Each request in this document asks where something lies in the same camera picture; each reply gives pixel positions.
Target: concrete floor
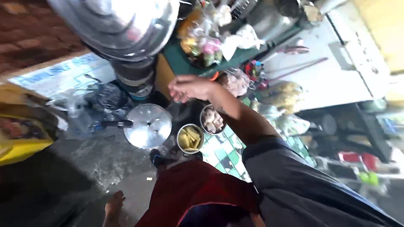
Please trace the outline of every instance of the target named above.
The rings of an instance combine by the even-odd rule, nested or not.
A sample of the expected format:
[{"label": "concrete floor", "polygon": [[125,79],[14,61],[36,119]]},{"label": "concrete floor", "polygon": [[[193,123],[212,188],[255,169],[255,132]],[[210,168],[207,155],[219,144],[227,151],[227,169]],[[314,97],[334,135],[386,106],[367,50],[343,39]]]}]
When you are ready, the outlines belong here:
[{"label": "concrete floor", "polygon": [[105,203],[118,190],[126,196],[121,226],[133,226],[156,181],[149,150],[131,145],[118,128],[86,141],[59,139],[0,173],[5,226],[102,226]]}]

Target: stainless steel pot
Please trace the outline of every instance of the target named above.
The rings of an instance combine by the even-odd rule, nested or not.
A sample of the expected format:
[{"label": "stainless steel pot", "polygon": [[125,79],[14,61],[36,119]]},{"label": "stainless steel pot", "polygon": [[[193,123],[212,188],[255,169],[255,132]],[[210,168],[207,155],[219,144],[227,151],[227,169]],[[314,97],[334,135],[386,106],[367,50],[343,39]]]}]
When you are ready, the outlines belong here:
[{"label": "stainless steel pot", "polygon": [[133,108],[126,120],[101,122],[104,127],[124,129],[128,141],[140,148],[153,148],[161,145],[171,133],[170,114],[156,104],[142,104]]},{"label": "stainless steel pot", "polygon": [[141,61],[170,38],[178,0],[48,0],[96,52],[117,61]]},{"label": "stainless steel pot", "polygon": [[299,17],[297,0],[260,0],[247,16],[261,40],[272,40],[291,28]]},{"label": "stainless steel pot", "polygon": [[[195,151],[186,151],[178,143],[178,137],[179,137],[179,133],[181,132],[181,129],[184,129],[185,127],[188,127],[188,126],[192,126],[199,133],[199,136],[201,138],[201,140],[199,141],[199,144],[198,144],[198,146],[196,148],[197,150],[195,150]],[[205,142],[205,135],[203,134],[202,129],[199,126],[197,126],[196,124],[186,124],[186,125],[182,126],[181,129],[177,133],[178,147],[181,149],[181,151],[183,151],[184,153],[187,153],[187,154],[195,154],[195,153],[197,153],[202,148],[203,143]]]}]

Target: bare foot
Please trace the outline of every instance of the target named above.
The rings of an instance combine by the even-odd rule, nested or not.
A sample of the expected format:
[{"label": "bare foot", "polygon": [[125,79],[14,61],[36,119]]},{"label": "bare foot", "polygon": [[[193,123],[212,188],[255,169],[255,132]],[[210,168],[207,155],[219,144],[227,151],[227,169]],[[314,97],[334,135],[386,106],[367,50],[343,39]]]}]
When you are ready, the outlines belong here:
[{"label": "bare foot", "polygon": [[119,218],[124,200],[122,191],[115,192],[105,205],[105,216]]}]

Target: brick wall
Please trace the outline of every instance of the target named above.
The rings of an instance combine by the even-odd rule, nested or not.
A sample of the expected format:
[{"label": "brick wall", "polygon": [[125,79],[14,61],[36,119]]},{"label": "brick wall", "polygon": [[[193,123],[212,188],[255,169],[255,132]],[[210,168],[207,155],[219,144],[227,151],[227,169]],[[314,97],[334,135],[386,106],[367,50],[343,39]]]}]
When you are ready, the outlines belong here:
[{"label": "brick wall", "polygon": [[0,0],[0,75],[83,49],[45,0]]}]

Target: bowl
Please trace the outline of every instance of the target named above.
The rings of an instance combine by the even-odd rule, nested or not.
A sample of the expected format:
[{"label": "bowl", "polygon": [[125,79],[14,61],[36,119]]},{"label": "bowl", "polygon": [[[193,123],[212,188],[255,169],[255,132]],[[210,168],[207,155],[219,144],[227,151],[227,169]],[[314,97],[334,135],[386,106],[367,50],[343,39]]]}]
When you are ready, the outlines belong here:
[{"label": "bowl", "polygon": [[223,121],[222,130],[220,130],[220,131],[217,132],[217,133],[211,133],[211,132],[209,132],[209,131],[203,126],[204,120],[203,120],[202,114],[203,114],[203,112],[204,112],[207,108],[209,108],[209,107],[213,107],[213,105],[212,105],[212,104],[209,104],[209,105],[205,106],[205,107],[202,109],[201,113],[199,114],[199,122],[201,123],[201,128],[203,128],[203,130],[204,130],[207,134],[209,134],[209,135],[211,135],[211,136],[219,135],[219,134],[222,133],[222,132],[225,130],[225,128],[227,127],[226,122]]},{"label": "bowl", "polygon": [[[194,129],[199,133],[199,136],[201,138],[201,140],[199,141],[198,146],[196,147],[196,149],[197,149],[196,151],[185,151],[178,143],[179,132],[181,132],[181,129],[184,129],[185,127],[188,127],[188,126],[194,127]],[[205,135],[203,134],[202,129],[199,126],[197,126],[196,124],[186,124],[186,125],[182,126],[179,129],[178,133],[177,133],[177,145],[181,149],[181,151],[183,151],[184,153],[187,153],[187,154],[195,154],[195,153],[197,153],[202,148],[204,142],[205,142]]]}]

